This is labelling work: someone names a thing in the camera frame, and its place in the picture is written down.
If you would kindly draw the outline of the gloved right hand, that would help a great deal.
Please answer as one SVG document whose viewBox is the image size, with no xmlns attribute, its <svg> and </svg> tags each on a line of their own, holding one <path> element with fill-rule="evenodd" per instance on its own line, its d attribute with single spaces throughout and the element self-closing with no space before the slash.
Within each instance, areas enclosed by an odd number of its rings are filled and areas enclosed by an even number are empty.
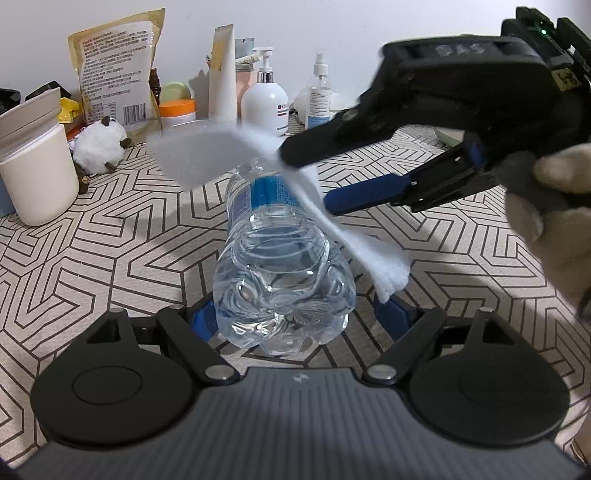
<svg viewBox="0 0 591 480">
<path fill-rule="evenodd" d="M 495 171 L 506 188 L 510 227 L 541 263 L 545 277 L 590 321 L 590 145 L 535 158 L 508 157 Z"/>
</svg>

